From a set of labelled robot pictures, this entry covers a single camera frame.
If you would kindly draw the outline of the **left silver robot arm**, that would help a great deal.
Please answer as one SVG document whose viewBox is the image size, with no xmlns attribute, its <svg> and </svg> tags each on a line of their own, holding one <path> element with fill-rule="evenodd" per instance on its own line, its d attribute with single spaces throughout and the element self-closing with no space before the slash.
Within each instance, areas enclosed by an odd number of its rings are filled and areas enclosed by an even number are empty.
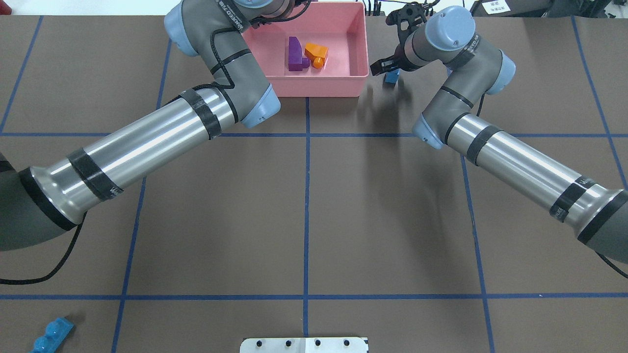
<svg viewBox="0 0 628 353">
<path fill-rule="evenodd" d="M 182 0 L 164 28 L 184 54 L 199 56 L 213 82 L 184 90 L 134 123 L 50 167 L 16 172 L 1 159 L 2 251 L 41 244 L 78 228 L 85 213 L 169 161 L 234 125 L 252 128 L 281 104 L 244 40 L 263 24 L 298 18 L 307 0 Z"/>
</svg>

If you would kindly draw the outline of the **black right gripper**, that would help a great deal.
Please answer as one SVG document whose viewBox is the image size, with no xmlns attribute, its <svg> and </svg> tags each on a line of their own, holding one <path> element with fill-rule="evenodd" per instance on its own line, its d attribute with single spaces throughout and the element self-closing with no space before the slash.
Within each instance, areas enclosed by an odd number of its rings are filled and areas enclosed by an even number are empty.
<svg viewBox="0 0 628 353">
<path fill-rule="evenodd" d="M 401 9 L 394 10 L 386 17 L 388 26 L 397 27 L 399 45 L 393 55 L 370 64 L 372 76 L 394 72 L 398 69 L 419 69 L 428 65 L 413 49 L 413 35 L 432 14 L 428 3 L 407 3 Z"/>
</svg>

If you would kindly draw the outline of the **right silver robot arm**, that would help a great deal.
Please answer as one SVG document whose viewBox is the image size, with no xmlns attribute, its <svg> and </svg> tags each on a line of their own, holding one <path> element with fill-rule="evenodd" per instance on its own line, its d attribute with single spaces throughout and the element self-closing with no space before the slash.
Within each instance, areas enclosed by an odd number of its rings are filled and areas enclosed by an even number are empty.
<svg viewBox="0 0 628 353">
<path fill-rule="evenodd" d="M 435 149 L 448 146 L 571 226 L 603 260 L 628 261 L 627 191 L 608 189 L 473 114 L 485 95 L 502 91 L 516 64 L 476 29 L 462 6 L 437 13 L 406 3 L 386 17 L 397 27 L 393 55 L 370 66 L 373 76 L 412 72 L 442 62 L 450 74 L 420 114 L 413 134 Z"/>
</svg>

